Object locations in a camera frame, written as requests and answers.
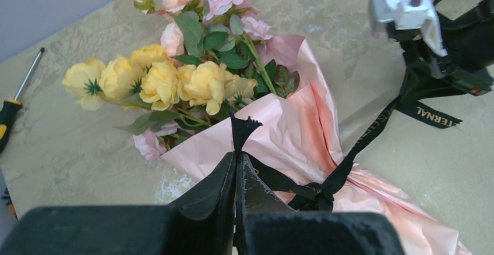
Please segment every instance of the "marble tabletop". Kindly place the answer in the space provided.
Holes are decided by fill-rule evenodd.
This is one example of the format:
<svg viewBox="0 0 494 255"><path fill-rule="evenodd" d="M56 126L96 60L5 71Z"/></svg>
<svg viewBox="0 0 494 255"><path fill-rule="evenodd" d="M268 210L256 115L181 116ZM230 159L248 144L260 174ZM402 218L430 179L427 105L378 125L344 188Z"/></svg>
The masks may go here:
<svg viewBox="0 0 494 255"><path fill-rule="evenodd" d="M133 111L81 110L61 85L76 62L108 62L159 40L163 18L139 13L132 1L111 2L0 65L0 97L12 97L37 51L47 49L0 157L20 216L42 205L164 204L194 184L162 161L145 161L132 137L113 128L131 123ZM397 95L405 71L399 46L370 36L367 2L255 0L274 33L307 37L336 100L344 150ZM474 3L449 0L440 10L455 16ZM424 103L464 122L439 130L395 113L356 162L458 229L474 254L485 254L494 250L494 93Z"/></svg>

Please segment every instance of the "screwdriver shaft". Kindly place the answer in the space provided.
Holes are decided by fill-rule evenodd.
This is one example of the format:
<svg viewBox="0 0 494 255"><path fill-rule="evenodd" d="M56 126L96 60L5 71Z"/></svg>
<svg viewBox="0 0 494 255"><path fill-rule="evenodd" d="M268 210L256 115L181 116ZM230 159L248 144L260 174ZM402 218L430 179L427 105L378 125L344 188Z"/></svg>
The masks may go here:
<svg viewBox="0 0 494 255"><path fill-rule="evenodd" d="M19 86L19 89L17 91L17 94L14 97L14 100L18 100L22 91L24 90L27 82L29 81L29 78L31 78L31 75L33 74L34 69L38 66L38 63L40 62L41 57L43 56L43 52L45 51L45 48L42 47L36 57L34 58L33 63L29 67L29 70L27 71L26 76L24 77L24 80L22 81L21 85Z"/></svg>

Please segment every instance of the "flower stem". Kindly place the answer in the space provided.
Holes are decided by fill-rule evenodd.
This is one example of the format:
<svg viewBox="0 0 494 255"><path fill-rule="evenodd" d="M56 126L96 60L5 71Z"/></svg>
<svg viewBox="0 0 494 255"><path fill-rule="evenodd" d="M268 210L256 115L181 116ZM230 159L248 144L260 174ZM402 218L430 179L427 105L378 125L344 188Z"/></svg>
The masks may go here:
<svg viewBox="0 0 494 255"><path fill-rule="evenodd" d="M200 118L193 116L192 114L190 114L190 112L188 112L187 110L185 110L183 108L177 107L177 110L179 111L179 114L182 115L184 118L190 119L190 120L197 122L197 123L201 123L202 125L207 126L207 127L212 126L212 124L210 122L204 121Z"/></svg>
<svg viewBox="0 0 494 255"><path fill-rule="evenodd" d="M211 119L209 118L209 115L206 114L205 116L206 116L207 123L211 124Z"/></svg>
<svg viewBox="0 0 494 255"><path fill-rule="evenodd" d="M231 108L233 108L233 109L235 110L235 112L240 110L240 108L236 107L236 106L235 106L234 104L232 104L231 102L229 102L229 101L227 101L227 102L228 102L228 105L229 105Z"/></svg>
<svg viewBox="0 0 494 255"><path fill-rule="evenodd" d="M174 138L176 138L176 139L188 139L188 137L186 137L186 136L182 136L181 134L177 134L177 133L175 133L175 134L171 134L170 136L171 136L171 137L174 137Z"/></svg>
<svg viewBox="0 0 494 255"><path fill-rule="evenodd" d="M212 50L208 50L207 53L209 53L209 55L211 55L214 59L218 60L218 56L216 56Z"/></svg>
<svg viewBox="0 0 494 255"><path fill-rule="evenodd" d="M259 72L261 74L261 77L263 78L264 82L266 83L267 88L274 95L278 95L276 93L276 89L274 89L273 83L271 82L271 80L269 79L269 76L267 75L266 68L263 65L263 62L261 60L261 57L259 56L259 53L257 52L256 46L254 45L252 39L247 34L245 34L245 33L242 35L242 37L243 37L242 40L247 44L247 46L249 47L250 51L254 55L254 58L256 59L255 60L256 67L259 70Z"/></svg>
<svg viewBox="0 0 494 255"><path fill-rule="evenodd" d="M103 93L98 93L98 96L105 102L107 103L110 103L110 104L114 104L114 105L119 105L121 107L139 107L139 108L143 108L143 109L146 109L148 111L151 110L151 104L148 104L146 102L143 102L143 101L138 101L138 100L133 100L132 102L127 102L125 101L126 99L128 99L129 97L132 97L133 95L123 99L123 100L114 100L112 98L109 98L107 97L105 94Z"/></svg>

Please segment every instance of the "screwdriver handle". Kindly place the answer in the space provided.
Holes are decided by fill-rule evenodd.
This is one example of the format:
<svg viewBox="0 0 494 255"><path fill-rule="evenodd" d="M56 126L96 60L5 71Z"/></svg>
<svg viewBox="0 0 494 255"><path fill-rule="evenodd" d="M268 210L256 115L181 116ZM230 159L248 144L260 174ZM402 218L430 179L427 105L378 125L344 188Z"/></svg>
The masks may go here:
<svg viewBox="0 0 494 255"><path fill-rule="evenodd" d="M10 132L14 126L16 115L22 108L22 104L17 100L7 100L3 102L2 111L0 111L0 153L9 141Z"/></svg>

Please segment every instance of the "white plastic part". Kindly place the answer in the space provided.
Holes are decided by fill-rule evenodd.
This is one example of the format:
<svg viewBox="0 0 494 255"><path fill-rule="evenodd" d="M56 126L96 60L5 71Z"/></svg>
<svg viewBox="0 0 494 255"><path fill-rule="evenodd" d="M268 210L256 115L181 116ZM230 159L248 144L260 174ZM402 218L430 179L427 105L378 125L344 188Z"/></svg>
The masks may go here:
<svg viewBox="0 0 494 255"><path fill-rule="evenodd" d="M439 17L431 0L422 0L419 6L410 5L411 0L386 0L387 7L395 14L396 30L420 29L429 48L439 56L446 56Z"/></svg>

